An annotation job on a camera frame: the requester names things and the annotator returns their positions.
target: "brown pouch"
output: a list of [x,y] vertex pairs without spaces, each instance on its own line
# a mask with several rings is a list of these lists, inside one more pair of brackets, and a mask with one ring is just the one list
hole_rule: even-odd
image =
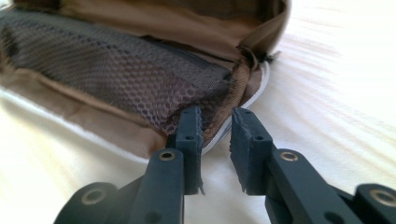
[[287,20],[280,0],[16,2],[0,17],[2,89],[141,157],[193,105],[213,147],[260,93]]

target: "black mesh fabric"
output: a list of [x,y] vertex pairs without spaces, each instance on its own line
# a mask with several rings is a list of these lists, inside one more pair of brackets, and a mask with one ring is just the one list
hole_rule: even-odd
[[14,66],[129,112],[172,133],[192,105],[211,122],[230,86],[230,71],[181,49],[58,15],[0,12],[3,52]]

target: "white tabletop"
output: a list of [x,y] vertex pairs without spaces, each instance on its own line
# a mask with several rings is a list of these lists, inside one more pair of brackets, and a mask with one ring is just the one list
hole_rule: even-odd
[[[396,189],[396,3],[300,0],[251,107],[277,147],[303,153],[329,184]],[[202,158],[206,196],[185,223],[269,223],[264,197],[241,191],[227,136]],[[97,146],[0,98],[0,223],[51,223],[79,188],[122,187],[146,164]]]

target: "bag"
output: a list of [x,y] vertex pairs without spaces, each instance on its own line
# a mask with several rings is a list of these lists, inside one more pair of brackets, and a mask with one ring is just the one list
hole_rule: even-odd
[[212,148],[261,94],[288,15],[282,0],[15,2],[0,16],[3,95],[145,158],[194,105]]

